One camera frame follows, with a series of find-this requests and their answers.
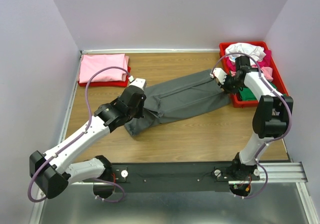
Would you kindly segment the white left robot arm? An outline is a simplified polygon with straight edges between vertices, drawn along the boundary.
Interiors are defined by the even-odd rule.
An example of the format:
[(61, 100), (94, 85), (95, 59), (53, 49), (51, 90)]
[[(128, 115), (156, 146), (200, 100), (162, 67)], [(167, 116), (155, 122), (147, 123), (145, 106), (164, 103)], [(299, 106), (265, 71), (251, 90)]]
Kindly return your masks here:
[(142, 117), (145, 99), (144, 88), (130, 85), (120, 97), (90, 113), (89, 120), (63, 142), (45, 153), (33, 152), (29, 157), (31, 183), (37, 184), (46, 198), (53, 199), (75, 182), (115, 181), (112, 164), (103, 155), (80, 163), (73, 161), (116, 128)]

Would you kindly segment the grey t shirt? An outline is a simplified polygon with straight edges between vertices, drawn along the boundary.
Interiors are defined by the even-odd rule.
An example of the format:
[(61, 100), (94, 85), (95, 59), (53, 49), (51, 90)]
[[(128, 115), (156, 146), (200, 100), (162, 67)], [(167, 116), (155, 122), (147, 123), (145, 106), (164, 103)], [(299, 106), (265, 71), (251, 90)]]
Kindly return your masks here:
[(210, 70), (146, 87), (143, 117), (124, 125), (131, 136), (159, 124), (215, 111), (230, 103), (229, 96), (210, 77)]

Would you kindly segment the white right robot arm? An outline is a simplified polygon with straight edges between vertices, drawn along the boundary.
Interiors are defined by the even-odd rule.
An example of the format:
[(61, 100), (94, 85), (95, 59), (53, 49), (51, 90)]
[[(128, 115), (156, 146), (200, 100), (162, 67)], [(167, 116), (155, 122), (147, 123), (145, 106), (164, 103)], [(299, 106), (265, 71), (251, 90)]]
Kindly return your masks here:
[(290, 96), (281, 94), (267, 81), (259, 64), (251, 66), (252, 57), (240, 52), (237, 55), (234, 76), (214, 67), (210, 77), (227, 93), (236, 94), (243, 88), (253, 93), (258, 101), (252, 120), (253, 133), (231, 165), (217, 168), (214, 174), (217, 178), (243, 180), (254, 174), (267, 147), (284, 138), (290, 131), (294, 102)]

